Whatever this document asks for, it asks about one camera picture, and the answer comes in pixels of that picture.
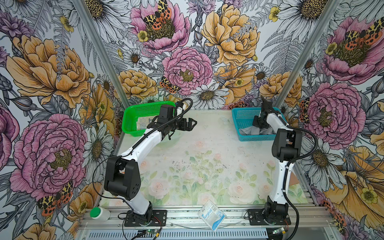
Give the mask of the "plain grey towel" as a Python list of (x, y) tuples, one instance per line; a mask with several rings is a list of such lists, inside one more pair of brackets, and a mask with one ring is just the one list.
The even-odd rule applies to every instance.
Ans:
[(261, 135), (275, 135), (276, 131), (272, 128), (259, 128), (250, 126), (247, 128), (238, 129), (240, 135), (243, 136), (261, 136)]

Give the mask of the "grey patterned towel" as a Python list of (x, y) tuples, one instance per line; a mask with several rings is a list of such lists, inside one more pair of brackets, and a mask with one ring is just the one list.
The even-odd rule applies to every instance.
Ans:
[(155, 116), (139, 117), (136, 123), (137, 130), (146, 130), (148, 125), (153, 121)]

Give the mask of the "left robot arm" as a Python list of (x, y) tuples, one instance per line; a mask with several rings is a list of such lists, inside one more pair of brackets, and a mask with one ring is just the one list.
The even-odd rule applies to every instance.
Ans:
[(172, 136), (176, 130), (193, 130), (197, 121), (184, 118), (192, 106), (193, 100), (190, 98), (174, 105), (161, 105), (159, 114), (147, 125), (141, 138), (121, 156), (107, 160), (104, 189), (131, 208), (127, 218), (136, 224), (144, 226), (156, 219), (152, 203), (140, 192), (142, 181), (139, 165), (166, 136)]

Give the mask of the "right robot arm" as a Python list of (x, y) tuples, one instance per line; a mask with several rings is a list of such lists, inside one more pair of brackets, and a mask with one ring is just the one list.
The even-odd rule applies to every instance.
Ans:
[(288, 188), (294, 161), (300, 156), (302, 132), (291, 127), (283, 115), (275, 110), (270, 102), (262, 98), (261, 112), (254, 117), (255, 127), (271, 127), (276, 136), (272, 145), (272, 155), (277, 160), (278, 175), (274, 189), (267, 197), (263, 219), (266, 223), (289, 223), (288, 210), (291, 205), (288, 200)]

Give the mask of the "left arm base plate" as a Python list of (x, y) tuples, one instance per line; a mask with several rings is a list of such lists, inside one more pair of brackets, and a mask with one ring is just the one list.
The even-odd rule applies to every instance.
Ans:
[(145, 215), (139, 215), (132, 210), (123, 218), (124, 227), (165, 227), (167, 222), (167, 210), (149, 210)]

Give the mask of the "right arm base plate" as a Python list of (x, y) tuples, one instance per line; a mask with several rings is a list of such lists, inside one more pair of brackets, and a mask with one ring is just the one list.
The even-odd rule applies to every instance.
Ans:
[(248, 209), (244, 219), (248, 220), (251, 226), (290, 226), (292, 224), (289, 215), (266, 213), (265, 209)]

